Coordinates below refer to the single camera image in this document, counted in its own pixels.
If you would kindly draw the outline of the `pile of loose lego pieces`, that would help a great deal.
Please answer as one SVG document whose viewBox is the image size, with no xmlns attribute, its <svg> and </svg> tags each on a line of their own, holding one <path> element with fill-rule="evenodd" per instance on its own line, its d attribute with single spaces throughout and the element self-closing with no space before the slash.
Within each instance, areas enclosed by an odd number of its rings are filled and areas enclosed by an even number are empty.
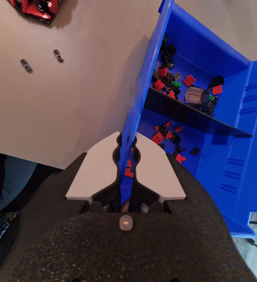
<svg viewBox="0 0 257 282">
<path fill-rule="evenodd" d="M 160 70 L 160 74 L 158 72 L 154 72 L 153 76 L 152 75 L 147 75 L 147 70 L 144 68 L 146 64 L 145 60 L 147 59 L 147 54 L 143 63 L 143 67 L 140 72 L 140 77 L 137 80 L 137 93 L 134 95 L 134 101 L 133 105 L 131 107 L 131 111 L 128 112 L 127 119 L 123 128 L 123 149 L 121 149 L 121 159 L 119 161 L 120 164 L 120 172 L 121 172 L 121 178 L 123 176 L 126 177 L 133 177 L 133 173 L 130 171 L 131 170 L 131 161 L 128 160 L 130 157 L 130 151 L 132 148 L 132 142 L 134 139 L 131 139 L 131 137 L 135 137 L 136 130 L 142 115 L 143 111 L 143 105 L 145 102 L 145 99 L 147 97 L 147 93 L 149 94 L 148 88 L 146 89 L 145 87 L 145 81 L 146 78 L 150 77 L 152 82 L 154 83 L 153 85 L 153 93 L 158 93 L 158 95 L 162 95 L 165 97 L 169 97 L 170 102 L 167 101 L 169 106 L 172 106 L 173 109 L 175 107 L 172 105 L 172 102 L 179 101 L 178 100 L 178 95 L 180 94 L 179 87 L 176 87 L 173 84 L 173 74 L 169 73 L 168 68 L 173 68 L 173 59 L 172 57 L 176 54 L 176 48 L 173 45 L 168 45 L 166 47 L 167 43 L 167 34 L 165 33 L 163 36 L 160 36 L 159 38 L 162 40 L 162 44 L 159 47 L 159 52 L 157 51 L 157 46 L 159 45 L 159 42 L 157 41 L 156 45 L 153 45 L 152 49 L 155 49 L 153 51 L 153 56 L 151 57 L 151 63 L 153 63 L 154 58 L 156 58 L 156 55 L 158 53 L 163 52 L 163 66 L 159 67 L 160 69 L 164 69 L 163 71 Z M 189 144 L 191 144 L 191 141 L 197 141 L 197 143 L 201 144 L 203 143 L 203 139 L 205 138 L 206 133 L 199 133 L 199 131 L 203 132 L 203 130 L 199 129 L 199 125 L 207 125 L 206 121 L 203 122 L 203 115 L 205 114 L 198 114 L 199 112 L 197 111 L 197 116 L 195 118 L 199 119 L 200 118 L 200 123 L 195 126 L 195 122 L 192 122 L 191 125 L 187 125 L 187 133 L 185 134 L 186 137 L 184 137 L 186 142 L 188 141 Z M 176 146 L 174 153 L 173 153 L 173 158 L 177 160 L 179 163 L 182 163 L 185 161 L 185 157 L 182 155 L 182 152 L 185 150 L 184 148 L 181 148 L 180 146 L 180 137 L 178 133 L 182 131 L 182 124 L 184 123 L 183 121 L 180 121 L 180 125 L 178 125 L 175 129 L 174 132 L 171 132 L 169 127 L 170 127 L 170 120 L 161 125 L 160 127 L 158 124 L 152 124 L 154 126 L 155 133 L 153 134 L 151 140 L 159 145 L 162 149 L 165 149 L 165 144 L 161 144 L 164 139 L 170 139 L 171 142 Z M 198 170 L 198 164 L 199 164 L 199 159 L 195 160 L 195 157 L 192 158 L 192 162 L 189 162 L 185 168 L 195 177 L 198 179 L 197 176 L 197 170 Z"/>
</svg>

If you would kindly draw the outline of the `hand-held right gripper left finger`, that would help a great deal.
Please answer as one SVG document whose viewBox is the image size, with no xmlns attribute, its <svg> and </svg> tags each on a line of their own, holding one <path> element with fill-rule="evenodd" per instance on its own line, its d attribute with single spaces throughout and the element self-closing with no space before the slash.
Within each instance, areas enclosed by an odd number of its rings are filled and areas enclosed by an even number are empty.
<svg viewBox="0 0 257 282">
<path fill-rule="evenodd" d="M 109 212 L 120 211 L 120 148 L 121 132 L 99 141 L 86 153 L 67 193 L 67 200 L 99 202 Z"/>
</svg>

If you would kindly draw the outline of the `red lego car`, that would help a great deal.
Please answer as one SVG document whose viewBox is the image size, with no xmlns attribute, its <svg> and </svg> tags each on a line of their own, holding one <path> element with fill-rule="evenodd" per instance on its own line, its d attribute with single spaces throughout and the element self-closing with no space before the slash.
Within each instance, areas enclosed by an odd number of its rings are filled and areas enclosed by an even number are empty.
<svg viewBox="0 0 257 282">
<path fill-rule="evenodd" d="M 61 0 L 9 0 L 14 9 L 21 14 L 51 24 L 55 19 Z"/>
</svg>

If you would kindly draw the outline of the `black bin divider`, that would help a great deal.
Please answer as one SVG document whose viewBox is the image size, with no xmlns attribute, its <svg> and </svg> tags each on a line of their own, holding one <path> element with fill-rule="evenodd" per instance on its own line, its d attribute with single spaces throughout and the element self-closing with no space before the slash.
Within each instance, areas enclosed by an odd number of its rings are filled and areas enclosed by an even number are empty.
<svg viewBox="0 0 257 282">
<path fill-rule="evenodd" d="M 207 134 L 253 137 L 250 133 L 221 122 L 152 87 L 148 89 L 144 108 Z"/>
</svg>

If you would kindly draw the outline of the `blue plastic bin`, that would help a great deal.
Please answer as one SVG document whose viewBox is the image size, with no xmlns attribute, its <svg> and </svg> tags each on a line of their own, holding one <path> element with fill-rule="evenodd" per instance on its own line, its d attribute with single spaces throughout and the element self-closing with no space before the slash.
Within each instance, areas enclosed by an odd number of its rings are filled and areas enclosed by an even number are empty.
<svg viewBox="0 0 257 282">
<path fill-rule="evenodd" d="M 249 227 L 252 213 L 257 213 L 257 61 L 250 61 L 212 33 L 174 1 L 162 1 L 159 20 L 147 49 L 145 69 L 153 75 L 162 63 L 162 53 L 154 58 L 167 34 L 167 43 L 176 48 L 173 75 L 180 72 L 178 100 L 185 102 L 187 86 L 183 80 L 191 75 L 194 85 L 207 90 L 212 80 L 224 78 L 222 93 L 211 117 L 253 135 L 235 137 L 207 134 L 203 143 L 185 141 L 187 126 L 182 124 L 180 146 L 183 166 L 199 159 L 197 176 L 221 211 L 233 237 L 255 238 Z M 151 139 L 152 124 L 160 127 L 169 119 L 144 108 L 136 132 Z"/>
</svg>

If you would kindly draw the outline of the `transparent lego windshield piece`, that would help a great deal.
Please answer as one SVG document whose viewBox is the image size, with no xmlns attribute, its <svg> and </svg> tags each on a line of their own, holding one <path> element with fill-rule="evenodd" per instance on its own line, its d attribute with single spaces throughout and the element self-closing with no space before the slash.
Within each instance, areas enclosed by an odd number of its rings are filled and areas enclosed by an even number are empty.
<svg viewBox="0 0 257 282">
<path fill-rule="evenodd" d="M 186 104 L 200 105 L 208 100 L 209 94 L 210 92 L 208 90 L 191 85 L 186 90 L 185 102 Z"/>
</svg>

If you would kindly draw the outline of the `person's leg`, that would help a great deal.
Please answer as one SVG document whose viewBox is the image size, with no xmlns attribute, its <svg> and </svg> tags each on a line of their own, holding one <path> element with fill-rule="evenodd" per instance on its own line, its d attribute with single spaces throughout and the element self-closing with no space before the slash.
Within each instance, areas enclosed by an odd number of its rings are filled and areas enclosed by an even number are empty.
<svg viewBox="0 0 257 282">
<path fill-rule="evenodd" d="M 10 204 L 23 190 L 31 178 L 37 163 L 7 156 L 4 162 L 5 176 L 0 200 L 0 210 Z"/>
</svg>

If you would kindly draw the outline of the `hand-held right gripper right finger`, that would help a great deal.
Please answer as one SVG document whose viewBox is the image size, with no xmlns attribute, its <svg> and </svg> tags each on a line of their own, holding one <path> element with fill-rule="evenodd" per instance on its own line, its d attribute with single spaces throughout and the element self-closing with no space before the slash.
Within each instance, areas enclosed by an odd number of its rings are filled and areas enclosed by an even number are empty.
<svg viewBox="0 0 257 282">
<path fill-rule="evenodd" d="M 137 132 L 133 144 L 134 176 L 130 212 L 141 212 L 154 202 L 184 200 L 186 194 L 171 164 L 173 157 L 152 140 Z"/>
</svg>

